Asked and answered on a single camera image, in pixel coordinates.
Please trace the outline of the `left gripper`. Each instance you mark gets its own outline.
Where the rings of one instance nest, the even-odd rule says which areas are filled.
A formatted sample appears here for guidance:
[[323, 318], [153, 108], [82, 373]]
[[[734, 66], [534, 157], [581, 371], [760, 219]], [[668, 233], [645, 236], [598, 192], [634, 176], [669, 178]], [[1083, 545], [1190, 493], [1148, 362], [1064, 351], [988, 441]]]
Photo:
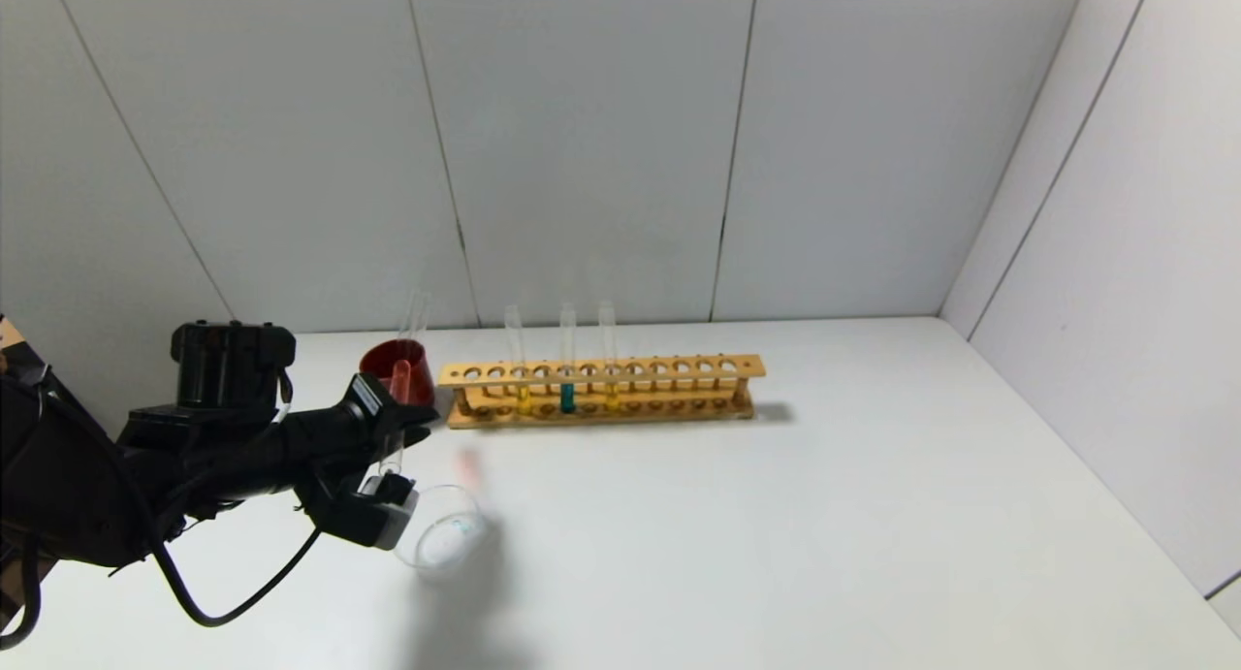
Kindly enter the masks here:
[[328, 470], [366, 470], [393, 449], [429, 437], [422, 427], [439, 419], [429, 403], [402, 403], [377, 378], [355, 373], [336, 404], [298, 409], [285, 418], [285, 463]]

